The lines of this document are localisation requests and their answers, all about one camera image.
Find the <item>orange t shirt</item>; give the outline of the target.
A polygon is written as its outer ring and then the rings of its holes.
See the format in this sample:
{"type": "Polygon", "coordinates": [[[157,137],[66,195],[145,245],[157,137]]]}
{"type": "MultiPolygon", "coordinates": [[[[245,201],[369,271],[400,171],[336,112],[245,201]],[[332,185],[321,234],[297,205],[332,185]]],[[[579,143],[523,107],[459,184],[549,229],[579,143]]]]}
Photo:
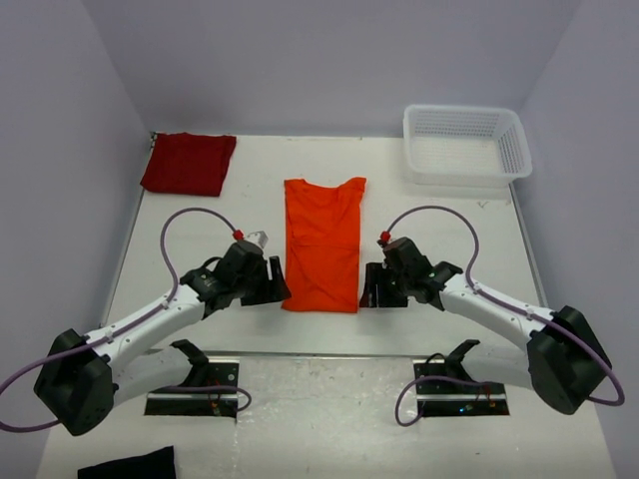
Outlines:
{"type": "Polygon", "coordinates": [[[366,179],[337,187],[284,181],[286,281],[292,312],[358,311],[361,202],[366,179]]]}

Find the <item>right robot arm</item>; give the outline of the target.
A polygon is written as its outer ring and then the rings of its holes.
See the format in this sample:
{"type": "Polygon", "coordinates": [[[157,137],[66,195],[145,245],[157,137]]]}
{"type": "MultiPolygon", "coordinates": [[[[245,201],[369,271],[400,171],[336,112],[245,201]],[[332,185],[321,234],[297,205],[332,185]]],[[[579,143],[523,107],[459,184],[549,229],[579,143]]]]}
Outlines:
{"type": "Polygon", "coordinates": [[[432,263],[409,238],[379,240],[381,262],[365,267],[363,308],[401,308],[411,299],[469,319],[509,342],[489,347],[467,339],[444,355],[439,373],[418,380],[441,381],[455,391],[491,382],[533,390],[555,411],[571,415],[593,400],[604,380],[620,385],[612,364],[584,314],[571,306],[534,306],[476,281],[468,267],[432,263]]]}

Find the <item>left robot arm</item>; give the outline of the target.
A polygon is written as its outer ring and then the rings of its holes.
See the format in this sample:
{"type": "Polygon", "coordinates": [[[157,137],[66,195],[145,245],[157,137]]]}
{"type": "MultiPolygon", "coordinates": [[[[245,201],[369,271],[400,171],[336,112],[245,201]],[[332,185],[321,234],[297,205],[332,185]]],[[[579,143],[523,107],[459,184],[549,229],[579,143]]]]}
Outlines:
{"type": "Polygon", "coordinates": [[[229,307],[282,302],[292,294],[278,256],[245,239],[225,255],[186,272],[157,303],[85,335],[58,335],[34,391],[73,436],[97,427],[124,402],[147,394],[231,392],[206,384],[209,360],[187,339],[152,348],[172,334],[229,307]]]}

